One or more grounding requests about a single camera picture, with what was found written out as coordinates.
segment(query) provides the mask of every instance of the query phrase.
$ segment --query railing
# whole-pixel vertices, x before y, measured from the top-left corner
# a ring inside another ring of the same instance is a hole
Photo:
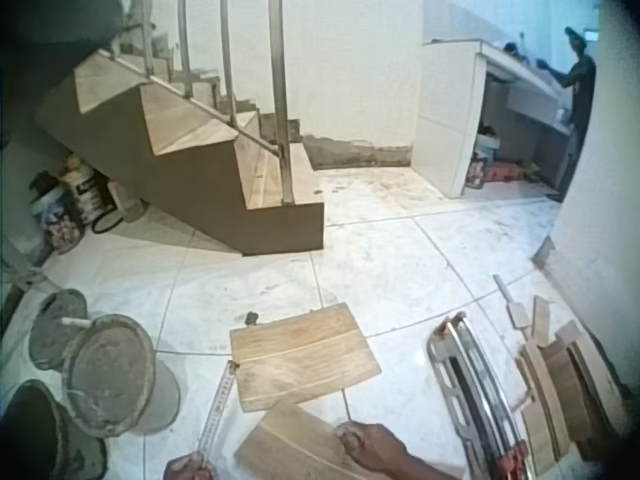
[[[279,158],[280,178],[282,182],[282,203],[291,205],[295,203],[293,196],[293,182],[291,174],[291,153],[289,148],[289,119],[287,113],[287,87],[284,63],[284,29],[282,16],[282,0],[269,0],[269,33],[271,44],[271,71],[273,75],[273,97],[275,104],[276,132],[278,146],[271,144],[260,137],[255,137],[238,125],[236,115],[235,96],[233,93],[233,75],[231,66],[231,42],[229,35],[229,6],[228,0],[220,0],[220,25],[222,36],[222,61],[224,67],[224,83],[227,90],[229,115],[225,115],[208,105],[193,98],[193,75],[189,61],[189,39],[187,34],[187,5],[186,0],[178,0],[178,36],[180,40],[180,58],[182,61],[183,91],[157,77],[154,72],[152,32],[151,32],[151,4],[150,0],[142,0],[142,50],[144,58],[144,71],[119,58],[120,48],[114,41],[111,53],[102,52],[114,62],[129,71],[146,77],[150,82],[159,85],[174,95],[178,95],[189,103],[220,120],[239,134],[257,143],[262,148],[269,150]]]

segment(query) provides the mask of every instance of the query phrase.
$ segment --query red object on floor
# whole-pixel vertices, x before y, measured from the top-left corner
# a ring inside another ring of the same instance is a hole
[[[515,163],[494,162],[487,167],[484,174],[485,182],[511,182],[524,178],[524,168]]]

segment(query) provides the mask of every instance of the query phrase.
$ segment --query construction worker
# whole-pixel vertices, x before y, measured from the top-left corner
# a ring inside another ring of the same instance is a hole
[[[559,193],[547,195],[547,197],[556,202],[564,200],[567,190],[569,190],[569,185],[571,185],[573,174],[576,171],[582,147],[584,146],[584,139],[587,136],[587,129],[589,128],[591,104],[593,103],[593,92],[596,85],[596,64],[593,58],[585,53],[587,49],[586,40],[570,27],[565,28],[564,32],[569,37],[571,49],[578,56],[578,63],[571,67],[569,73],[565,74],[554,70],[546,61],[540,58],[536,62],[538,68],[548,71],[560,85],[565,88],[573,87],[573,106],[570,123],[575,128],[577,146],[575,155],[569,157],[567,169],[562,180],[560,180]]]
[[[336,429],[347,454],[361,467],[393,480],[453,480],[407,452],[407,447],[383,425],[347,422]],[[202,466],[192,453],[167,463],[164,480],[213,480],[213,467]]]

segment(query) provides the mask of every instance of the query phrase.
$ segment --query hand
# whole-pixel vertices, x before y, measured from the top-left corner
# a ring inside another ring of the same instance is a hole
[[[164,480],[214,480],[213,467],[203,466],[202,455],[193,452],[167,463]]]
[[[343,423],[336,429],[347,454],[361,467],[392,474],[407,461],[407,447],[380,424]]]
[[[536,60],[536,67],[538,67],[540,70],[549,70],[549,64],[542,58]]]

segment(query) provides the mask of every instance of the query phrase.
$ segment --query bucket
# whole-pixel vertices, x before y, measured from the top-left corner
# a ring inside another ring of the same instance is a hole
[[[39,380],[24,382],[0,421],[19,477],[30,480],[99,480],[107,471],[104,440],[82,432]],[[3,465],[3,474],[11,466]]]
[[[60,185],[31,202],[31,214],[60,254],[75,247],[84,235],[74,208],[71,194]]]
[[[29,357],[39,370],[62,372],[69,342],[85,329],[62,324],[63,317],[88,318],[87,300],[78,290],[64,289],[47,296],[29,335]]]
[[[180,407],[175,377],[156,366],[149,335],[124,315],[96,319],[69,344],[62,388],[71,416],[96,437],[116,437],[139,424],[138,431],[158,432]]]
[[[61,179],[69,186],[82,223],[88,225],[104,211],[93,168],[77,155],[71,155],[67,159],[67,169]]]

